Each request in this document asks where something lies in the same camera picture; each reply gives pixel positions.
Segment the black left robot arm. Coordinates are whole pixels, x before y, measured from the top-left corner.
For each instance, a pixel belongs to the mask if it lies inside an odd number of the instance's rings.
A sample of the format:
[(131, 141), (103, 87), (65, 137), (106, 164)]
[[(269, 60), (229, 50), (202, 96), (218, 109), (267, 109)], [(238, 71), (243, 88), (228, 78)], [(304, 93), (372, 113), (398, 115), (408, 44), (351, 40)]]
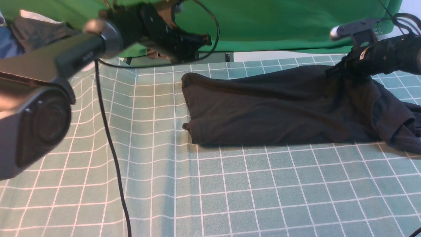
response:
[(175, 65), (201, 60), (205, 45), (216, 47), (217, 20), (215, 42), (210, 34), (189, 33), (175, 23), (181, 4), (114, 4), (87, 21), (81, 34), (1, 60), (1, 180), (16, 177), (65, 138), (76, 102), (69, 80), (90, 63), (114, 58), (136, 43)]

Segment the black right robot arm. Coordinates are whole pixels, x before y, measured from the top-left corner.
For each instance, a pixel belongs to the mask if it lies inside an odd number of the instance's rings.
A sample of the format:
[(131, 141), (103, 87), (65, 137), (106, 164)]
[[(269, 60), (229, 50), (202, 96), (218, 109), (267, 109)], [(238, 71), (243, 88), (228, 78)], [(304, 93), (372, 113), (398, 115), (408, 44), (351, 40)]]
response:
[(363, 82), (376, 74), (402, 71), (420, 75), (421, 39), (415, 34), (405, 34), (378, 42), (353, 47), (342, 60), (325, 71), (326, 76)]

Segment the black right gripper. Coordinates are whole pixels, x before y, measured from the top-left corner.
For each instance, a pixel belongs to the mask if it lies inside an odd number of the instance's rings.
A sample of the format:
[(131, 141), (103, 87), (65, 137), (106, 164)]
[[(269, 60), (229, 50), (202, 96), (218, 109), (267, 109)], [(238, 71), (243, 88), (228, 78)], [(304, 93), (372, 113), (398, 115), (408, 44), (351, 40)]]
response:
[(349, 52), (342, 60), (325, 71), (328, 78), (362, 81), (368, 76), (378, 74), (376, 61), (379, 57), (377, 49), (362, 49)]

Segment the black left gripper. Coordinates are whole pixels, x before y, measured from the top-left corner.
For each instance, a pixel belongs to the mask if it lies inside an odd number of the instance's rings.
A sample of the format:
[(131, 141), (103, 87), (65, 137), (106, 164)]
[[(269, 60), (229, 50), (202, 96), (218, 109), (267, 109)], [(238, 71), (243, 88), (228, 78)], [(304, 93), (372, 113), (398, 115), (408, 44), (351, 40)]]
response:
[(153, 3), (140, 7), (142, 38), (140, 44), (172, 63), (186, 63), (199, 59), (199, 49), (212, 45), (210, 34), (190, 33), (177, 25), (171, 28), (158, 14)]

